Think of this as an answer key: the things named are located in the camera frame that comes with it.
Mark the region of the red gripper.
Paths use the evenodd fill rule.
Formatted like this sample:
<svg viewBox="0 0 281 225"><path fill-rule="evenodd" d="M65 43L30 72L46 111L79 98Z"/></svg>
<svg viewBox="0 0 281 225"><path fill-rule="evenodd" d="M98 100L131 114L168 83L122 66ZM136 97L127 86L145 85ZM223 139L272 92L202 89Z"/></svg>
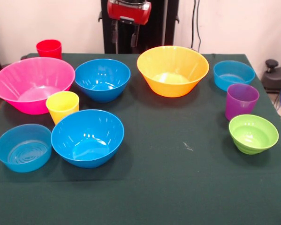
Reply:
<svg viewBox="0 0 281 225"><path fill-rule="evenodd" d="M146 0L108 0L107 12L112 20L112 43L118 40L118 21L134 25L130 46L137 47L140 25L146 25L152 4Z"/></svg>

